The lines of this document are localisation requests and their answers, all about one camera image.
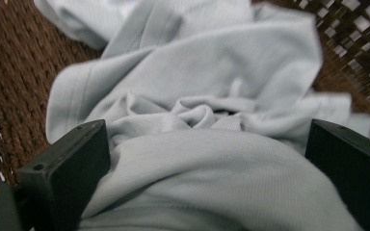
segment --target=crumpled cloth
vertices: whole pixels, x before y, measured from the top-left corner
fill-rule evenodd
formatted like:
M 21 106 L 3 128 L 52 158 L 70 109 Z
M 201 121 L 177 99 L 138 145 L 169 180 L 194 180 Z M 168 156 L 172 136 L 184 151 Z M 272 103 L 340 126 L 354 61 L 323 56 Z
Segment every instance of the crumpled cloth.
M 81 229 L 360 229 L 301 155 L 313 118 L 370 136 L 370 115 L 352 115 L 349 94 L 311 90 L 322 64 L 312 15 L 247 0 L 146 0 L 103 36 L 95 25 L 111 15 L 86 13 L 103 2 L 79 3 L 81 24 L 70 23 L 74 1 L 36 2 L 45 15 L 67 12 L 56 15 L 68 34 L 107 44 L 59 74 L 47 109 L 50 142 L 107 122 L 112 166 Z

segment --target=wicker chair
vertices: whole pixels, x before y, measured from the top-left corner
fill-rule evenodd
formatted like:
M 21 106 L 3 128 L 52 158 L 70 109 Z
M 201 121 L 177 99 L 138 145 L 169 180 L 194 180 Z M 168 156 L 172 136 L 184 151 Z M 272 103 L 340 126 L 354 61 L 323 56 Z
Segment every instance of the wicker chair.
M 370 0 L 273 2 L 317 15 L 325 63 L 314 88 L 349 92 L 354 111 L 370 114 Z M 48 146 L 45 110 L 57 73 L 99 55 L 66 38 L 32 0 L 0 0 L 0 182 L 16 185 L 16 170 Z

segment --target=cloth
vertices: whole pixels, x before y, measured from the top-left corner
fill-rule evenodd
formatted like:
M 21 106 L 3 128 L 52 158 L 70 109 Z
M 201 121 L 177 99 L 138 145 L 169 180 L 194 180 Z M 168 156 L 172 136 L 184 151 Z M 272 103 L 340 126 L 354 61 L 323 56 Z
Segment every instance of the cloth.
M 75 15 L 91 21 L 86 3 Z M 89 33 L 79 39 L 107 46 L 56 78 L 46 134 L 54 142 L 107 122 L 112 166 L 81 229 L 359 229 L 300 154 L 313 118 L 370 136 L 349 94 L 310 88 L 322 64 L 312 15 L 247 0 L 146 0 L 104 30 L 111 37 L 80 26 Z

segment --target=garment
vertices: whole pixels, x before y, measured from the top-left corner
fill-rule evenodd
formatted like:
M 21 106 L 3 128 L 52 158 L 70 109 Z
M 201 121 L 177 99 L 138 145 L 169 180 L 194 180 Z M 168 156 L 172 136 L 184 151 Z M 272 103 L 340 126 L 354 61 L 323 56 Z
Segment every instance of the garment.
M 112 169 L 82 229 L 358 230 L 302 156 L 313 118 L 370 136 L 349 94 L 311 91 L 322 64 L 312 15 L 146 0 L 110 30 L 100 59 L 59 74 L 47 109 L 50 142 L 107 122 Z

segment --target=brown woven surface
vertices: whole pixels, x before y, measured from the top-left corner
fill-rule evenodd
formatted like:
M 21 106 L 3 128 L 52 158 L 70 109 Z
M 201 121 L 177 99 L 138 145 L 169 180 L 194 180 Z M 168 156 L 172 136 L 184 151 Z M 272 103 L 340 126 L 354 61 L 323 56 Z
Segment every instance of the brown woven surface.
M 319 17 L 326 61 L 314 88 L 350 92 L 355 111 L 370 113 L 370 1 L 273 2 Z M 32 0 L 0 0 L 0 181 L 14 185 L 16 170 L 47 146 L 45 109 L 57 73 L 98 56 L 66 38 Z

